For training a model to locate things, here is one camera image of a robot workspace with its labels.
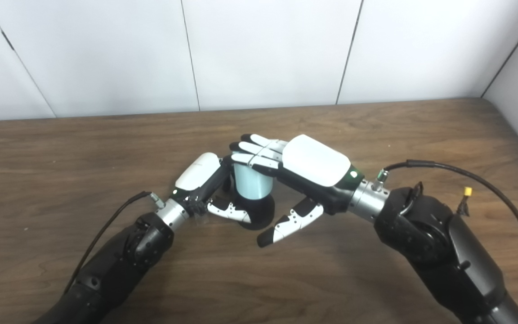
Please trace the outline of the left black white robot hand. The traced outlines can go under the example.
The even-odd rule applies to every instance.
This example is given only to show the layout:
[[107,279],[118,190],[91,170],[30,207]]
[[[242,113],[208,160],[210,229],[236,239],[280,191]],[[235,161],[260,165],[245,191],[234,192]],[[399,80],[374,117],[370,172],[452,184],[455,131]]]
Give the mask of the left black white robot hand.
[[220,187],[230,183],[232,166],[230,155],[219,158],[214,153],[203,153],[175,181],[170,199],[190,216],[210,212],[225,219],[250,224],[252,221],[247,211],[222,197],[213,196]]

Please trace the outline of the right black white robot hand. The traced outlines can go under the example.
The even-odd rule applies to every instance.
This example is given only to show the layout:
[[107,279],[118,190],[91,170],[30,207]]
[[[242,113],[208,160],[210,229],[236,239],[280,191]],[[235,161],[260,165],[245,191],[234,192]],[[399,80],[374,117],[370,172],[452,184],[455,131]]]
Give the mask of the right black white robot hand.
[[257,236],[260,248],[306,228],[325,213],[346,212],[364,180],[347,156],[308,135],[283,141],[246,134],[229,149],[241,197],[268,196],[274,181],[304,195],[287,215]]

